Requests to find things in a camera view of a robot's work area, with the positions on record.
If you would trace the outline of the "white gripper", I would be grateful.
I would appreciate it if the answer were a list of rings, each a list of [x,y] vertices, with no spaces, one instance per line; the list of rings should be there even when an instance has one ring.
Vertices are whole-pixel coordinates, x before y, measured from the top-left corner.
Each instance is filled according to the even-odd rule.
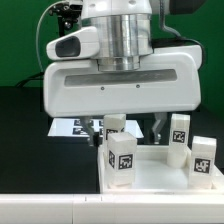
[[[135,71],[101,72],[94,60],[52,63],[44,76],[44,108],[52,117],[79,117],[95,147],[88,116],[155,113],[154,143],[167,120],[166,112],[191,111],[201,102],[198,45],[157,48],[140,58]]]

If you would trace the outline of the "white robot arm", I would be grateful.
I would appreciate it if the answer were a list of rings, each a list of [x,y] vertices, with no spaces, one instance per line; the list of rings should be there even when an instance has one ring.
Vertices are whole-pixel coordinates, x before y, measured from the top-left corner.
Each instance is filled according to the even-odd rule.
[[[206,0],[81,0],[81,27],[48,43],[44,107],[55,118],[78,117],[97,144],[90,120],[108,114],[191,111],[201,102],[203,46],[151,18],[192,14]]]

